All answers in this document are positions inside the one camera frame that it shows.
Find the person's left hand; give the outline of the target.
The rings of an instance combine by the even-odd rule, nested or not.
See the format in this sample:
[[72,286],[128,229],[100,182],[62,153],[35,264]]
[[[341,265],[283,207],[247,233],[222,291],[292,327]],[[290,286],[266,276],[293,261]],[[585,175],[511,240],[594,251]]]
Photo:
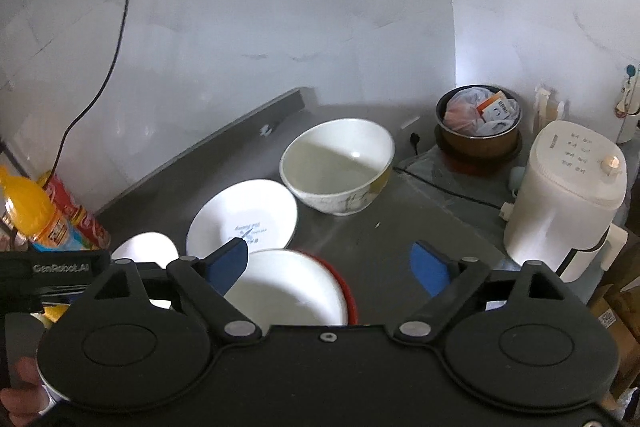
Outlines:
[[8,411],[13,426],[28,426],[47,410],[51,398],[43,386],[35,359],[21,358],[15,369],[21,384],[17,388],[2,389],[1,404]]

